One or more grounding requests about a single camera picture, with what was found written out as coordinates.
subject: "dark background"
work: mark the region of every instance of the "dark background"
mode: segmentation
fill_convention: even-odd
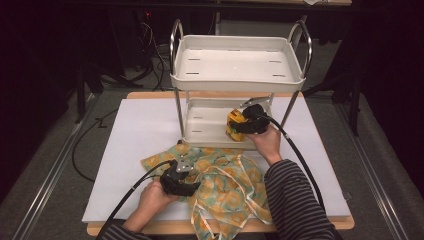
[[[312,37],[320,39],[322,44],[346,36],[327,78],[346,71],[357,73],[355,76],[361,79],[362,92],[375,117],[423,194],[423,17],[417,13],[415,1],[354,3],[377,7],[381,12],[355,19],[351,15],[314,14],[308,16],[308,28]],[[212,20],[212,12],[148,12],[157,44],[168,43],[176,18],[183,20],[185,34],[207,34]],[[49,127],[67,110],[80,63],[88,59],[116,74],[124,74],[126,59],[131,56],[124,54],[119,31],[111,23],[111,18],[118,17],[122,26],[122,21],[128,19],[119,16],[125,14],[114,15],[110,10],[97,8],[66,8],[54,0],[21,0],[2,1],[0,15],[2,201]],[[232,17],[258,21],[298,18],[279,14],[233,14]],[[119,29],[137,33],[133,22],[127,23],[128,26]],[[143,58],[148,57],[135,61],[143,67]],[[348,89],[344,91],[344,100],[349,101],[351,87],[352,79],[347,79],[330,88]]]

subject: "striped sleeve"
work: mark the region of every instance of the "striped sleeve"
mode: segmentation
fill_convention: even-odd
[[[151,240],[149,237],[145,236],[142,233],[135,233],[127,230],[121,224],[121,221],[115,220],[109,223],[106,223],[105,226],[100,231],[96,239],[101,240],[125,240],[125,239],[134,239],[134,240]]]
[[[315,199],[299,166],[283,160],[265,174],[272,219],[281,239],[334,239],[334,225]]]

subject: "person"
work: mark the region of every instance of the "person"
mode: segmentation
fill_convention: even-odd
[[[280,239],[335,239],[334,225],[316,201],[312,188],[299,166],[280,154],[281,133],[269,125],[262,134],[247,134],[270,168],[265,187],[273,222]],[[123,223],[110,222],[99,233],[100,239],[143,239],[143,227],[178,196],[163,192],[158,181],[150,182],[137,209]]]

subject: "floral fabric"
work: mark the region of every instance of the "floral fabric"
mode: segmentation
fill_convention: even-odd
[[[255,161],[242,155],[242,150],[190,148],[178,144],[141,163],[148,171],[160,162],[180,157],[194,167],[185,182],[201,183],[192,197],[181,198],[189,205],[198,239],[233,239],[252,215],[266,224],[271,223],[263,173]],[[152,175],[162,175],[167,168],[162,166]],[[204,211],[218,220],[220,233],[212,232]]]

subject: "gray carpet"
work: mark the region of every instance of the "gray carpet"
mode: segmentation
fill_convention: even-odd
[[[315,43],[315,55],[304,89],[322,81],[336,50],[337,44],[319,46]],[[147,88],[157,84],[153,75],[141,82]],[[165,74],[163,86],[170,87],[168,74]],[[94,104],[92,111],[80,133],[92,125],[95,118],[116,109],[130,91],[134,89],[105,84],[105,92],[91,101]],[[340,108],[345,106],[333,105],[330,94],[319,93],[308,98],[307,103],[355,219],[355,227],[341,231],[341,235],[346,240],[397,239],[393,237],[390,224],[376,201],[361,155],[355,147],[355,139],[352,139],[345,127],[345,119],[340,115]],[[70,109],[52,126],[33,160],[1,204],[0,239],[12,239],[57,157],[61,156],[68,136],[75,129],[76,96],[69,100],[69,105]],[[360,107],[360,136],[356,140],[360,140],[366,156],[372,162],[408,238],[424,239],[423,199],[396,158],[363,97]],[[115,116],[116,113],[103,121],[106,128],[94,127],[90,130],[75,151],[78,168],[90,178],[95,178],[97,174]],[[71,163],[71,153],[65,156],[63,172],[51,195],[47,196],[47,203],[41,206],[43,211],[36,216],[38,218],[33,228],[29,229],[28,239],[93,239],[86,233],[86,224],[81,222],[93,184],[76,173]]]

